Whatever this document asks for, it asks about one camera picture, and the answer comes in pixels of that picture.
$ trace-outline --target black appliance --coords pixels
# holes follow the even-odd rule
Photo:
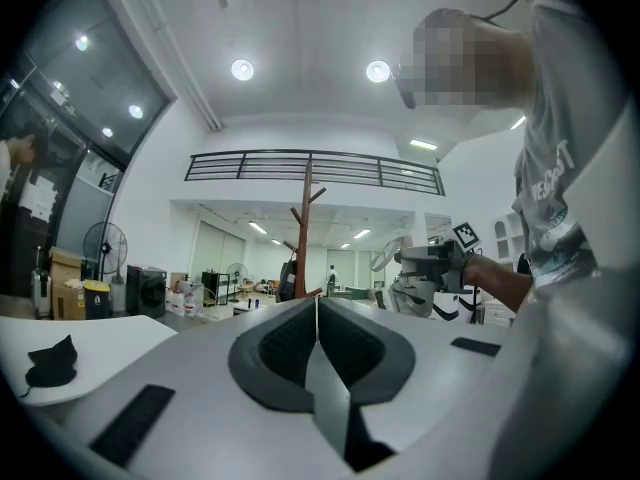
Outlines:
[[[127,265],[127,313],[151,318],[164,315],[166,286],[167,273],[164,270]]]
[[[226,306],[229,300],[229,274],[219,274],[217,272],[203,272],[200,278],[205,288],[211,290],[215,296],[218,306]]]

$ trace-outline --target man wearing gray t-shirt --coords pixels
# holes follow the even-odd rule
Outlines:
[[[409,108],[464,104],[524,112],[513,209],[522,218],[532,276],[481,256],[472,256],[464,272],[466,284],[514,311],[532,285],[589,275],[596,267],[564,191],[630,97],[598,30],[574,0],[533,0],[532,11],[525,35],[438,9],[414,32],[410,79],[395,76]]]

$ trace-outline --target balcony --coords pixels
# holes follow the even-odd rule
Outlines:
[[[304,180],[311,162],[314,183],[348,183],[444,196],[435,167],[355,153],[307,149],[252,149],[191,155],[185,181]]]

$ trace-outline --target forearm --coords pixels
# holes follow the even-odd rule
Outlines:
[[[482,288],[512,311],[518,311],[533,285],[533,277],[508,270],[489,258],[474,256],[465,268],[465,283]]]

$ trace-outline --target balcony railing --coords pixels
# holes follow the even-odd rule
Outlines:
[[[307,149],[252,149],[191,155],[184,180],[303,181],[309,161],[314,183],[350,183],[445,195],[440,172],[435,167],[372,155]]]

